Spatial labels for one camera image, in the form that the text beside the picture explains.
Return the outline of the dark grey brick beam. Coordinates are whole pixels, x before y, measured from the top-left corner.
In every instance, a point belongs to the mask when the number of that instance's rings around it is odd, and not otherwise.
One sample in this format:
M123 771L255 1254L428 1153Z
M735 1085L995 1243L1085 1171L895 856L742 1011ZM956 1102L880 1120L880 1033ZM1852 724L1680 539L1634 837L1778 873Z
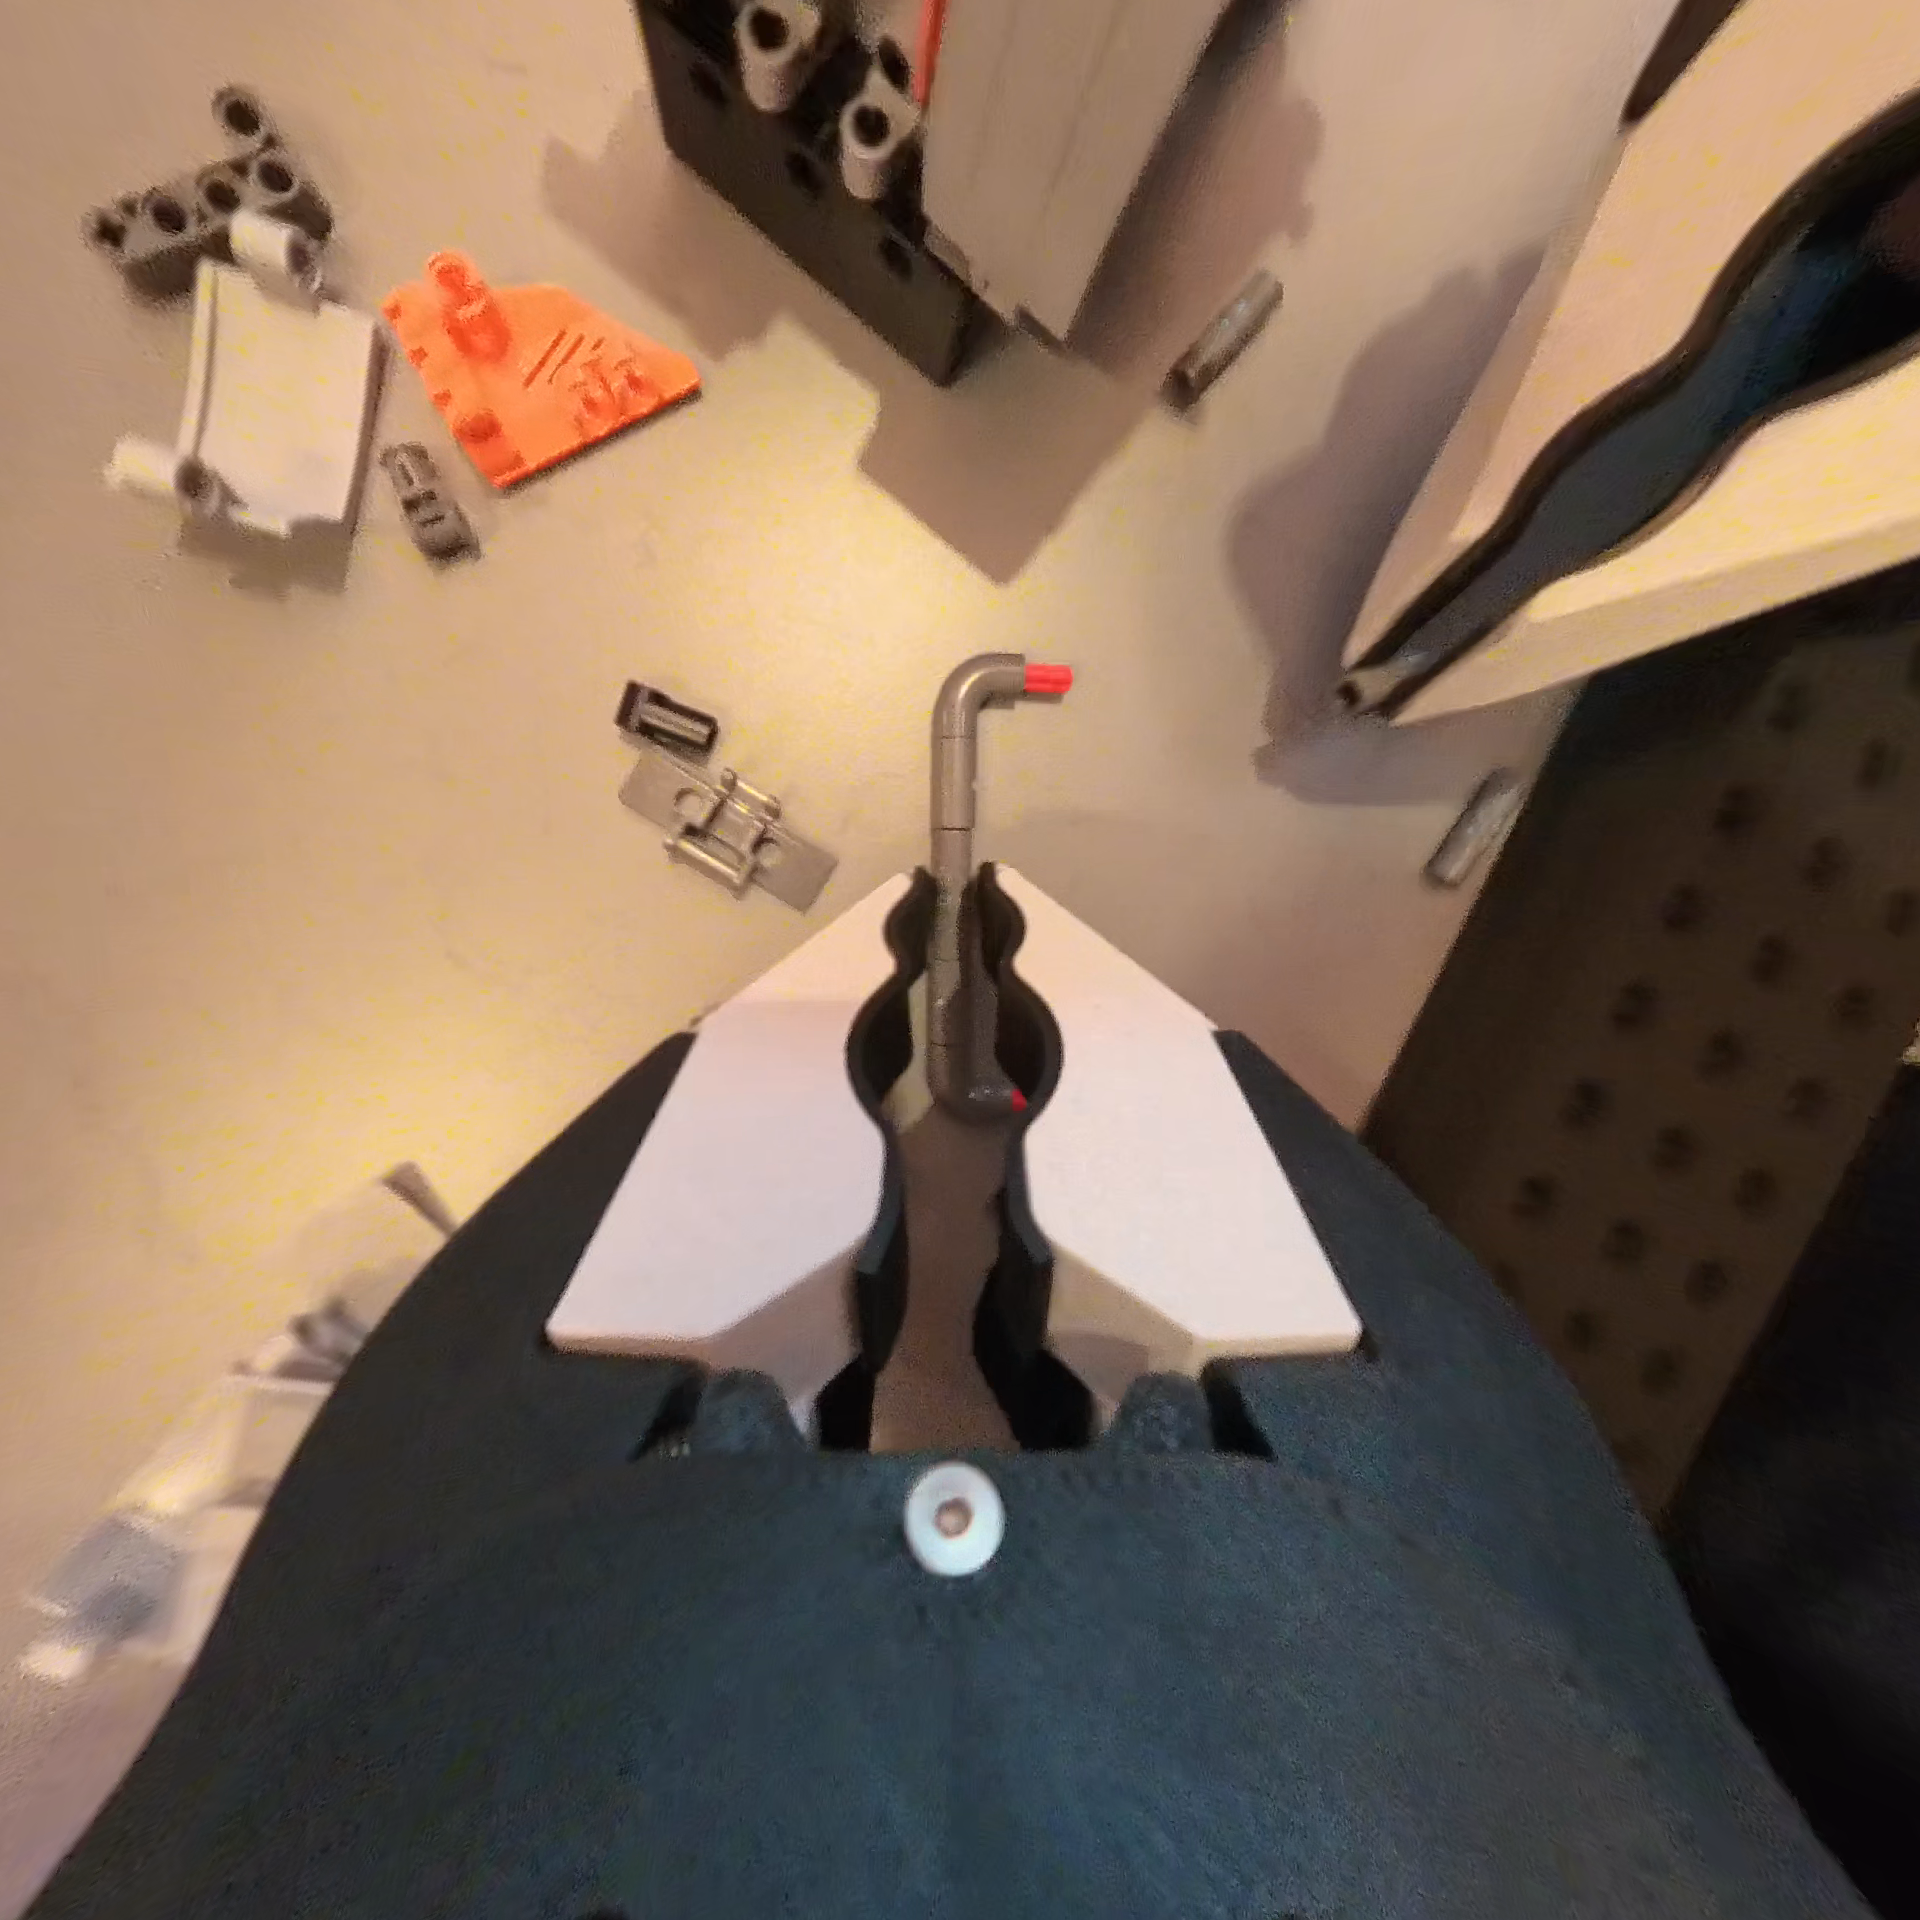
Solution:
M236 262L230 225L279 221L311 243L331 243L331 197L282 146L272 103L255 84L213 95L219 161L200 161L159 185L134 185L85 212L85 243L112 255L134 297L187 297L200 262Z

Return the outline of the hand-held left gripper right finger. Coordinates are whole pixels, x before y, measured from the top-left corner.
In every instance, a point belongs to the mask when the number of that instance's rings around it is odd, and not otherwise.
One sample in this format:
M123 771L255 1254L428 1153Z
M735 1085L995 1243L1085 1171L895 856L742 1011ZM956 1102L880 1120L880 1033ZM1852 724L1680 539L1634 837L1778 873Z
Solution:
M1000 859L976 913L1015 1091L976 1362L1006 1427L1094 1435L1142 1376L1355 1356L1362 1317L1224 1033Z

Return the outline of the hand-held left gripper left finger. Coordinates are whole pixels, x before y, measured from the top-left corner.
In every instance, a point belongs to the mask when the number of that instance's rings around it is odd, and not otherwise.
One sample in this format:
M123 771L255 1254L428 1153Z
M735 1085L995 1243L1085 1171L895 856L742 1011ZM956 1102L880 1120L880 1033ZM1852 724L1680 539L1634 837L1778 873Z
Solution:
M753 1371L807 1435L863 1435L900 1339L900 1085L919 873L720 1000L610 1194L545 1339Z

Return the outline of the grey bent brick tube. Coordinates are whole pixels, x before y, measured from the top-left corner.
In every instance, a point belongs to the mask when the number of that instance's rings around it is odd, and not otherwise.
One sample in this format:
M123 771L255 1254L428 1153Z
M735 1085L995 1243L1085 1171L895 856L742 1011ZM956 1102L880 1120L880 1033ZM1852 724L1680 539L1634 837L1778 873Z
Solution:
M976 1007L982 981L982 913L976 893L976 826L982 826L982 715L1000 699L1059 699L1070 698L1068 665L1026 658L965 658L933 698L924 746L924 1091L956 1120L1006 1120L1017 1104L1015 1080L995 1062L995 1018Z

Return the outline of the dark grey brick axle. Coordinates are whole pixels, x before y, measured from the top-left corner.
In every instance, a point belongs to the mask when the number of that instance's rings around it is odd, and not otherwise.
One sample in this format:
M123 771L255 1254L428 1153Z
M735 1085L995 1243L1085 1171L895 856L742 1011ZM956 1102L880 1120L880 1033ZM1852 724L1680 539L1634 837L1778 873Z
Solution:
M1175 359L1167 401L1190 412L1258 347L1277 302L1282 302L1282 276L1254 268L1237 297L1224 297L1213 323Z

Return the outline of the clear plastic parts bag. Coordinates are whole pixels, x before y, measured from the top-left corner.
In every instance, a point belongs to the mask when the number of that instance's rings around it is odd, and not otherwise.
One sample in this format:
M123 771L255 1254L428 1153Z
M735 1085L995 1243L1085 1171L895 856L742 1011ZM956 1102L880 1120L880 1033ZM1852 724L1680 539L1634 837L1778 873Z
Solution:
M300 1312L163 1420L159 1448L39 1576L24 1679L82 1690L107 1660L200 1660L308 1427L453 1231L456 1209L426 1164L388 1164L291 1231Z

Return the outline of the light grey curved panel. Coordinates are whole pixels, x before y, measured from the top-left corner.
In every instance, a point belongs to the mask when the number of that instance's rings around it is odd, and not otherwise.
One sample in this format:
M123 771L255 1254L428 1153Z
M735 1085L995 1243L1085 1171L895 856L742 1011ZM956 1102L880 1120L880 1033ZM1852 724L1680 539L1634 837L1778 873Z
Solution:
M224 252L192 276L178 433L121 437L107 489L255 590L346 590L381 331L322 293L322 243L291 221L236 212Z

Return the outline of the short grey brick tube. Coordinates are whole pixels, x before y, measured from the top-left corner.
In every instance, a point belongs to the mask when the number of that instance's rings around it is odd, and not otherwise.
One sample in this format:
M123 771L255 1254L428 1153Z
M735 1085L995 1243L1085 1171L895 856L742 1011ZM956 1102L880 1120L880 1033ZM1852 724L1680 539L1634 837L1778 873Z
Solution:
M1468 889L1507 843L1524 817L1528 779L1514 771L1487 771L1466 817L1444 826L1444 843L1422 859L1422 889L1457 893Z

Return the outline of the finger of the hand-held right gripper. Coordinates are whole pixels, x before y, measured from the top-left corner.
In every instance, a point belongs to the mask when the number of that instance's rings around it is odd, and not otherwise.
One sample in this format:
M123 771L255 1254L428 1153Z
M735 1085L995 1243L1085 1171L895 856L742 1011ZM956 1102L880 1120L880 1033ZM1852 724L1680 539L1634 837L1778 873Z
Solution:
M1920 549L1920 395L1824 395L1742 451L1653 532L1533 590L1435 675L1379 698L1397 728L1592 681L1706 630L1829 594Z
M1914 297L1914 82L1893 0L1732 7L1700 37L1551 243L1344 668L1457 665L1795 401L1914 395L1914 318L1864 318Z

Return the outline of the black perforated pad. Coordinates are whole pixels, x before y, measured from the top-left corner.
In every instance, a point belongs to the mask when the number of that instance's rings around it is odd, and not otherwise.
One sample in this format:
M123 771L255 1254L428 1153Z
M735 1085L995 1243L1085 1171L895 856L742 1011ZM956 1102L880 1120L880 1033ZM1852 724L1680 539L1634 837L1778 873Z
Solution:
M1646 1513L1914 1041L1914 689L1914 571L1585 689L1362 1120Z

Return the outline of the orange brick plate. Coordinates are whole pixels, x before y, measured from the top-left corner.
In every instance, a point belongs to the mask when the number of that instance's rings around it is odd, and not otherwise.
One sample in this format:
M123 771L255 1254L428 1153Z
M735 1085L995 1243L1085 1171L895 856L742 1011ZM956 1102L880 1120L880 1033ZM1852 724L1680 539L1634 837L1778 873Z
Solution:
M453 444L519 489L690 395L699 370L566 285L494 285L461 252L379 297Z

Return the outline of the grey track link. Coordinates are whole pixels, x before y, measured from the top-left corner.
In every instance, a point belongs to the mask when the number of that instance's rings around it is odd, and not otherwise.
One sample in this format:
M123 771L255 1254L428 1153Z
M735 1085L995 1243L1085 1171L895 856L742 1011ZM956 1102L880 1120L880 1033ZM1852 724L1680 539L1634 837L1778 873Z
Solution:
M712 882L731 901L767 893L807 913L834 882L834 856L807 843L791 809L735 771L694 771L669 746L634 746L624 809L661 826L661 856Z

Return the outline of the grey brick model orange gear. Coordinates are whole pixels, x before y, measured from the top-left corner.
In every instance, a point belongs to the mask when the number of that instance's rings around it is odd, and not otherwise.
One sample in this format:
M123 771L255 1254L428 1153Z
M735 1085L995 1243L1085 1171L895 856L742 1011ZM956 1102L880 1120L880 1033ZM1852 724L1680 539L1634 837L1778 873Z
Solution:
M924 382L1068 347L1167 132L1277 7L634 0L661 146Z

